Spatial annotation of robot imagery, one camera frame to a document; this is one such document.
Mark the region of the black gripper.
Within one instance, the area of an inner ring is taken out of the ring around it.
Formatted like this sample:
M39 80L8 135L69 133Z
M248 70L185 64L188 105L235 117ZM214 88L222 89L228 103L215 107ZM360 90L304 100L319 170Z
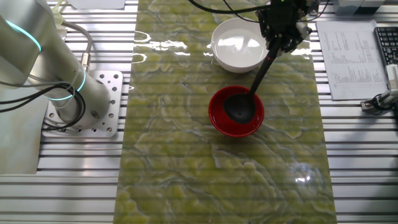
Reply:
M266 47L272 47L276 35L282 34L279 55L293 52L313 30L304 22L299 22L307 15L306 0L272 0L270 4L256 11L259 27Z

